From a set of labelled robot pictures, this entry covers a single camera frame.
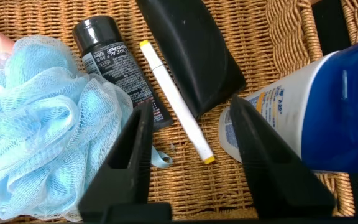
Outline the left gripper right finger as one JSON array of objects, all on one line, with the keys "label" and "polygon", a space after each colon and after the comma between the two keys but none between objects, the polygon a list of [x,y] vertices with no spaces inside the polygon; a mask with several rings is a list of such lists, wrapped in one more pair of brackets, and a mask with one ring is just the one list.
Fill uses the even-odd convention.
[{"label": "left gripper right finger", "polygon": [[230,116],[259,218],[332,215],[333,194],[250,102],[233,96]]}]

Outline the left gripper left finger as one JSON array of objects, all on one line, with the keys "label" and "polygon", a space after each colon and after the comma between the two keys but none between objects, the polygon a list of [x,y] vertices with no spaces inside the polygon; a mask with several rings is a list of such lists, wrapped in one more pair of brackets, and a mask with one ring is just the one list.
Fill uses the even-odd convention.
[{"label": "left gripper left finger", "polygon": [[78,204],[83,220],[102,220],[113,207],[147,202],[153,125],[151,102],[141,103]]}]

